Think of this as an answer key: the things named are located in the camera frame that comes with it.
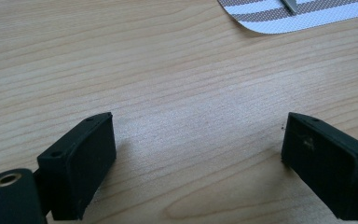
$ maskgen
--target gray and white placemat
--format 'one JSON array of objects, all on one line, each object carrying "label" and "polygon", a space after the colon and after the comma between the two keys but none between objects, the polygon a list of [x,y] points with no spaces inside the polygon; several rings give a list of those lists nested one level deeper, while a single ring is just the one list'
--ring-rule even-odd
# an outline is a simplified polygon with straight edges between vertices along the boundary
[{"label": "gray and white placemat", "polygon": [[281,34],[358,17],[358,0],[297,0],[294,15],[281,0],[218,0],[244,27]]}]

